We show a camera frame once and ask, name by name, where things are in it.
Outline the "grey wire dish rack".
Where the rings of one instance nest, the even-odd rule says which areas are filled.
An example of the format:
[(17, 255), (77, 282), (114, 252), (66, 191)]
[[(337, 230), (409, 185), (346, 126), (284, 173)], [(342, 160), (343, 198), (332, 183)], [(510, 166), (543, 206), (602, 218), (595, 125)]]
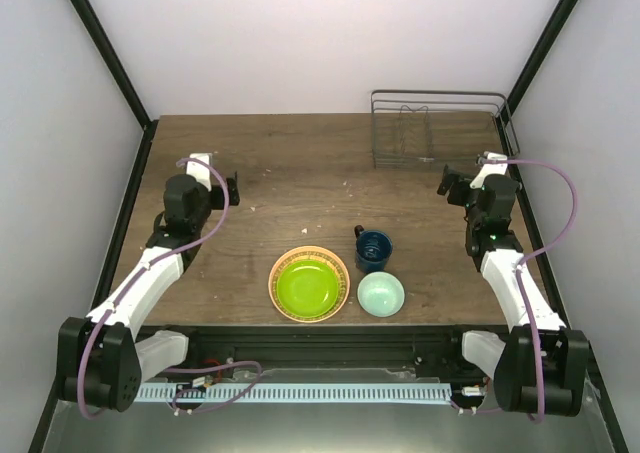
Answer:
[(501, 93), (376, 89), (370, 115), (377, 168), (466, 168), (485, 151), (520, 153), (511, 108)]

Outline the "dark blue mug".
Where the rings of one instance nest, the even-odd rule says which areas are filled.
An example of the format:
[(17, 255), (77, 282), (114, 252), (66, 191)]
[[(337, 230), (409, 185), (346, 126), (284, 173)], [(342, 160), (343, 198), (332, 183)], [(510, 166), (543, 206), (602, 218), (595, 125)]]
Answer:
[(367, 230), (362, 225), (354, 227), (355, 263), (364, 274), (383, 271), (393, 252), (388, 235), (379, 230)]

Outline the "pale green dotted bowl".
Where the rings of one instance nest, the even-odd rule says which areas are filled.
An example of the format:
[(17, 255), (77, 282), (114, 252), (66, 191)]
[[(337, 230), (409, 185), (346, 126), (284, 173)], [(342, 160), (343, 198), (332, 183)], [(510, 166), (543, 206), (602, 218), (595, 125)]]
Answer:
[(404, 305), (405, 290), (402, 283), (392, 274), (373, 272), (360, 281), (357, 299), (368, 314), (387, 318), (398, 313)]

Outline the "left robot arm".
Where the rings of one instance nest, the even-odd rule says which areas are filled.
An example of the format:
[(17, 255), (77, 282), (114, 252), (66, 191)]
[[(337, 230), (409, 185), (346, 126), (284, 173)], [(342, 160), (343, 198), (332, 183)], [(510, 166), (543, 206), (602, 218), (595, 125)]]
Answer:
[(156, 303), (207, 240), (202, 229), (211, 212), (226, 213), (240, 202), (237, 178), (212, 185), (217, 175), (193, 160), (186, 173), (169, 178), (164, 209), (132, 272), (87, 316), (69, 317), (61, 325), (57, 396), (76, 403), (85, 418), (128, 409), (144, 382), (171, 367), (184, 377), (203, 368), (203, 350), (181, 332), (160, 330), (144, 340), (137, 336)]

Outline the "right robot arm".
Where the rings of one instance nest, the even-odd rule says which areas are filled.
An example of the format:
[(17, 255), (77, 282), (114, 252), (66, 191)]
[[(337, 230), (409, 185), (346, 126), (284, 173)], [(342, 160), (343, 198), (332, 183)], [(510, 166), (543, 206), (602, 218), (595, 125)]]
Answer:
[(493, 382), (498, 406), (537, 420), (574, 417), (581, 409), (589, 342), (554, 312), (533, 280), (510, 227), (520, 189), (506, 169), (508, 159), (487, 156), (470, 176), (443, 170), (438, 194), (465, 210), (465, 247), (493, 290), (507, 321), (501, 340), (488, 331), (467, 331), (444, 351), (447, 369), (465, 376), (478, 367)]

